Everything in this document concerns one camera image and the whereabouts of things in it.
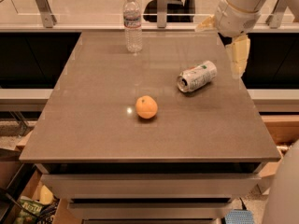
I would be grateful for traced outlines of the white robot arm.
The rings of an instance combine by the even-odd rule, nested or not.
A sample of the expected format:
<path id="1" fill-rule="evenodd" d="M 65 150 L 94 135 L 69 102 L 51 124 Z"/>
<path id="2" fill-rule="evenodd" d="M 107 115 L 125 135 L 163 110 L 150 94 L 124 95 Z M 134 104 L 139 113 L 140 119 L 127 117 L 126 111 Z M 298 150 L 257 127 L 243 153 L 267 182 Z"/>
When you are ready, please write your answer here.
<path id="1" fill-rule="evenodd" d="M 207 27 L 213 26 L 224 37 L 237 39 L 252 31 L 261 17 L 266 0 L 220 0 Z M 299 0 L 282 0 L 299 20 Z M 246 84 L 251 89 L 289 90 L 299 84 L 298 48 L 290 48 L 291 57 L 282 57 L 281 36 L 263 42 L 253 40 L 250 47 L 259 48 L 259 58 L 249 58 Z M 272 181 L 262 224 L 299 224 L 299 143 L 292 144 L 281 160 Z"/>

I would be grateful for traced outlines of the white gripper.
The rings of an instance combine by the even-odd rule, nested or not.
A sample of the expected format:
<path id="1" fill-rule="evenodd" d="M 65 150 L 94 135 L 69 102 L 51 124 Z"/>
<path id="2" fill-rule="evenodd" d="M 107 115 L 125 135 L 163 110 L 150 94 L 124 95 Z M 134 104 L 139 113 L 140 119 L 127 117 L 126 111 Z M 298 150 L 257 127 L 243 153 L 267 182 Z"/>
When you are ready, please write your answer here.
<path id="1" fill-rule="evenodd" d="M 233 78 L 240 79 L 247 67 L 250 40 L 247 35 L 260 18 L 259 11 L 247 12 L 235 8 L 228 0 L 220 0 L 215 16 L 206 17 L 195 27 L 196 32 L 204 32 L 217 28 L 224 37 L 233 37 L 232 42 L 225 46 L 228 54 Z"/>

